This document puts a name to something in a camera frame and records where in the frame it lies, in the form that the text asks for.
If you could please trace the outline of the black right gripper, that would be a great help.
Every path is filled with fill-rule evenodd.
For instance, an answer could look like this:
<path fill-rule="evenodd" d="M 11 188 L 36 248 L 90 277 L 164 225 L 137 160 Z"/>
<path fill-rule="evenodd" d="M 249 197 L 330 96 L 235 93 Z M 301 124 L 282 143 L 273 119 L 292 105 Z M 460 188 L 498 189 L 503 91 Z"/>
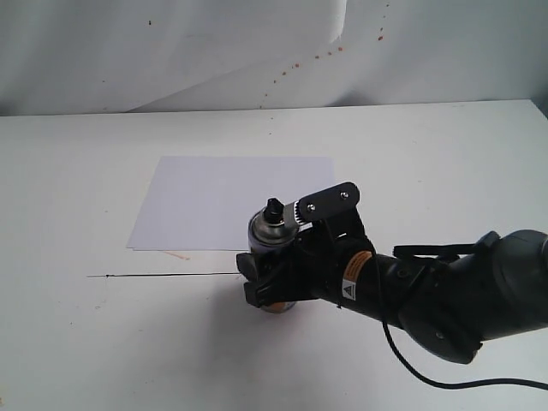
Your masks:
<path fill-rule="evenodd" d="M 235 262 L 253 307 L 316 299 L 372 305 L 372 243 L 357 213 L 314 223 L 279 253 L 238 253 Z"/>

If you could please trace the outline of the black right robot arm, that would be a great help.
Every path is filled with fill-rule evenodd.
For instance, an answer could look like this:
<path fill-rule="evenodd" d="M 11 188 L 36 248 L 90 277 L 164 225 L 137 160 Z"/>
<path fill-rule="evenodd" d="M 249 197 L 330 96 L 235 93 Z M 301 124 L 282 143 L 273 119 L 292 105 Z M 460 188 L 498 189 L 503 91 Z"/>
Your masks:
<path fill-rule="evenodd" d="M 334 217 L 284 244 L 252 246 L 236 266 L 254 307 L 328 301 L 459 364 L 486 341 L 547 326 L 547 236 L 530 229 L 388 256 L 374 252 L 358 215 Z"/>

